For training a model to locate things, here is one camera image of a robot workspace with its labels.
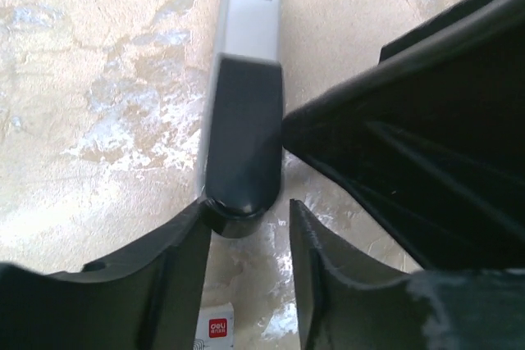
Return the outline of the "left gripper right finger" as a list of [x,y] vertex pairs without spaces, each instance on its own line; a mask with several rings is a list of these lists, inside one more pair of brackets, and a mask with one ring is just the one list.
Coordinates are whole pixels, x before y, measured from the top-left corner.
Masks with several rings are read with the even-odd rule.
[[521,349],[522,270],[405,273],[368,256],[290,201],[303,349]]

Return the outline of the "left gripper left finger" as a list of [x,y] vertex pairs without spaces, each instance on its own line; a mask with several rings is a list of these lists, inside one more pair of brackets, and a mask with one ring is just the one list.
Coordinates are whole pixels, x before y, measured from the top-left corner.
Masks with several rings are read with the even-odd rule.
[[3,349],[190,349],[210,229],[195,201],[76,273],[1,264]]

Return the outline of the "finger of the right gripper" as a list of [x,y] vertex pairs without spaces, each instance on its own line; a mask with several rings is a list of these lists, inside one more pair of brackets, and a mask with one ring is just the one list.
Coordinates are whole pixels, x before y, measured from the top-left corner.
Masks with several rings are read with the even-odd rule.
[[524,0],[462,0],[284,119],[422,267],[524,265]]

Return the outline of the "white staple box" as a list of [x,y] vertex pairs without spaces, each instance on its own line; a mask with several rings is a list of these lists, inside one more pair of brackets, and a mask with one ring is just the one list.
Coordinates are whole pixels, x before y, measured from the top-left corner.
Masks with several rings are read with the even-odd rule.
[[230,303],[199,310],[193,350],[233,350],[234,337],[234,308]]

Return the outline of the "silver black stapler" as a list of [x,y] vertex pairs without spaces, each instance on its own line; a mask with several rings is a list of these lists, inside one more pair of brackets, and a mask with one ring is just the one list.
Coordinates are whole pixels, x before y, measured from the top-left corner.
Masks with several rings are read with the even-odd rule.
[[220,0],[198,155],[206,224],[251,235],[281,191],[281,0]]

